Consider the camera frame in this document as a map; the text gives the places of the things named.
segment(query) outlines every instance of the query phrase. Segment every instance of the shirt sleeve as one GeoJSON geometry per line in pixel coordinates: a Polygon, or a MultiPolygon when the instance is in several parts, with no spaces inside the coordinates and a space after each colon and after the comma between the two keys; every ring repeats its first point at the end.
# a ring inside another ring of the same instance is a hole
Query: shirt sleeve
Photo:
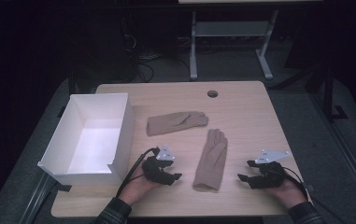
{"type": "Polygon", "coordinates": [[[93,224],[124,224],[132,207],[118,198],[113,198],[93,224]]]}
{"type": "Polygon", "coordinates": [[[312,203],[299,203],[289,210],[294,224],[326,224],[312,203]]]}

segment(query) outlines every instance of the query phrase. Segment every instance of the table hole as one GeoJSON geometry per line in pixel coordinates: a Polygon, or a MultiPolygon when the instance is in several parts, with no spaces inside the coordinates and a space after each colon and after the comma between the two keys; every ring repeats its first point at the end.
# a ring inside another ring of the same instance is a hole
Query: table hole
{"type": "Polygon", "coordinates": [[[216,91],[208,91],[207,92],[207,96],[211,97],[211,98],[215,98],[218,97],[218,93],[216,91]]]}

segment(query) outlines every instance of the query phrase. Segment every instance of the wooden table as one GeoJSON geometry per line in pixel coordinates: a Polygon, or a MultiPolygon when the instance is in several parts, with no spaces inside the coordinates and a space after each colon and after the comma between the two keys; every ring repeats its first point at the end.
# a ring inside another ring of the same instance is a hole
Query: wooden table
{"type": "MultiPolygon", "coordinates": [[[[97,93],[128,92],[135,111],[135,133],[129,167],[145,150],[168,145],[176,159],[169,173],[183,176],[134,205],[131,217],[267,216],[286,214],[273,197],[250,189],[237,174],[258,175],[247,160],[262,149],[290,151],[277,115],[262,82],[187,82],[101,85],[97,93]],[[219,95],[211,98],[208,91],[219,95]],[[202,111],[206,127],[148,137],[147,118],[179,111],[202,111]],[[228,139],[227,160],[219,191],[192,188],[195,170],[209,129],[220,129],[228,139]]],[[[280,161],[300,175],[293,156],[280,161]]],[[[55,217],[96,217],[119,186],[73,186],[59,191],[51,209],[55,217]]]]}

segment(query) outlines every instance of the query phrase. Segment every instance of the white cardboard box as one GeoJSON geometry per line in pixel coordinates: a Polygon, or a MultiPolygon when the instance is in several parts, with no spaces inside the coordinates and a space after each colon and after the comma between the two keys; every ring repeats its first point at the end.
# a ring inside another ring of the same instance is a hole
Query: white cardboard box
{"type": "Polygon", "coordinates": [[[134,128],[128,93],[72,94],[38,166],[62,185],[120,184],[134,128]]]}

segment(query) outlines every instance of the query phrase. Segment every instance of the dark background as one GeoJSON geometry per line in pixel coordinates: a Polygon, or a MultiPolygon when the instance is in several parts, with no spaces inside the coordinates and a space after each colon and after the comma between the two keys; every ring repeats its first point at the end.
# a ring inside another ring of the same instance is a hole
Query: dark background
{"type": "MultiPolygon", "coordinates": [[[[356,101],[356,1],[338,2],[311,7],[305,16],[282,11],[273,38],[295,38],[287,66],[327,64],[356,101]]],[[[121,21],[118,13],[82,10],[83,3],[0,1],[0,189],[63,80],[74,75],[82,92],[100,83],[129,82],[135,54],[125,51],[123,34],[139,36],[143,50],[171,50],[166,46],[175,37],[190,34],[190,20],[182,16],[188,11],[152,12],[151,17],[141,12],[121,21]],[[108,54],[110,49],[120,57],[108,54]]]]}

